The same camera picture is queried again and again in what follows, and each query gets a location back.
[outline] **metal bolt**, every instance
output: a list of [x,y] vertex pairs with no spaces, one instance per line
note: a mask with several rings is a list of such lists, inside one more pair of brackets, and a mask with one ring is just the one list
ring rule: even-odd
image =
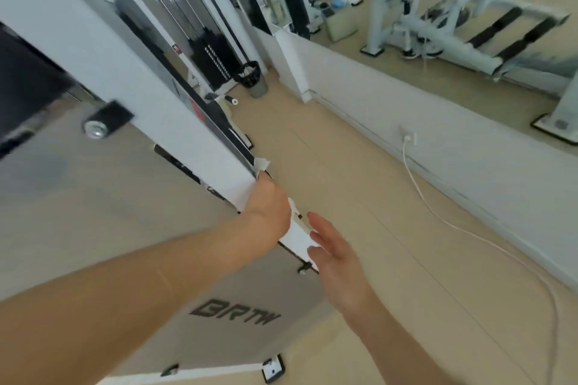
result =
[[108,128],[102,122],[89,120],[84,123],[84,132],[89,139],[104,139],[108,134]]

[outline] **electrical socket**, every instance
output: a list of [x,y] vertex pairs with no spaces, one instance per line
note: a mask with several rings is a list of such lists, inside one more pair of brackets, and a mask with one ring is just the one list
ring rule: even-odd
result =
[[399,133],[401,134],[401,141],[402,142],[406,139],[406,137],[409,136],[410,140],[408,141],[408,143],[410,143],[412,145],[417,145],[417,133],[415,133],[414,131],[408,130],[403,125],[399,126]]

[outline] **person's right hand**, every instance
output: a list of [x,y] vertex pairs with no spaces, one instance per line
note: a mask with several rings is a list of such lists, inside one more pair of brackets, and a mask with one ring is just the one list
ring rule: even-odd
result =
[[311,246],[307,252],[319,269],[325,294],[346,321],[354,320],[368,302],[376,298],[365,278],[361,262],[332,223],[313,212],[309,212],[307,218],[316,230],[310,236],[321,246]]

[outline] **trash can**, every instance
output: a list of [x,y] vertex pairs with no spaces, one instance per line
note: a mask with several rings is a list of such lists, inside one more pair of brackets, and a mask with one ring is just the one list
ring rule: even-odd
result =
[[261,68],[256,61],[249,61],[233,72],[233,79],[249,90],[249,94],[254,98],[259,98],[267,93],[269,87],[263,76]]

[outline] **white power cord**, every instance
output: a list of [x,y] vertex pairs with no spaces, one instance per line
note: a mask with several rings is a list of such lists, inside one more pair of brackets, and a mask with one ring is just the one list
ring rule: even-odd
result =
[[472,233],[471,231],[468,231],[466,229],[463,229],[463,228],[460,228],[460,227],[453,225],[451,222],[446,221],[444,218],[442,218],[436,212],[434,212],[434,210],[431,208],[431,206],[429,205],[429,203],[425,199],[423,193],[421,192],[420,186],[417,185],[417,182],[415,181],[415,178],[413,177],[413,174],[409,170],[409,167],[408,167],[408,161],[407,161],[407,158],[405,155],[405,145],[411,141],[412,141],[412,137],[410,135],[406,135],[403,138],[403,148],[402,148],[403,165],[405,166],[406,170],[408,171],[409,178],[412,179],[413,185],[415,186],[415,190],[417,191],[418,195],[420,196],[421,200],[424,202],[425,206],[428,208],[430,213],[432,215],[434,215],[436,218],[438,218],[441,222],[443,222],[446,226],[449,226],[449,227],[454,228],[456,230],[459,230],[463,233],[466,233],[466,234],[480,240],[481,242],[487,243],[488,245],[501,251],[502,253],[504,253],[508,257],[514,259],[517,263],[519,263],[524,268],[526,268],[529,272],[534,274],[538,278],[540,283],[545,287],[546,291],[548,292],[548,295],[549,295],[550,300],[552,302],[552,308],[554,311],[554,316],[552,319],[552,343],[550,345],[550,350],[549,350],[549,354],[548,354],[548,369],[546,371],[545,385],[552,385],[553,381],[554,381],[554,369],[556,367],[556,363],[558,360],[558,336],[559,336],[559,321],[560,321],[560,311],[558,308],[558,301],[556,300],[556,295],[554,294],[554,290],[552,289],[552,286],[550,286],[550,283],[542,274],[540,274],[537,270],[535,270],[529,264],[524,262],[521,258],[515,256],[514,254],[507,251],[506,249],[503,249],[502,247],[500,247],[500,245],[496,245],[495,243],[493,243],[487,239],[484,239],[481,236],[478,236],[477,234]]

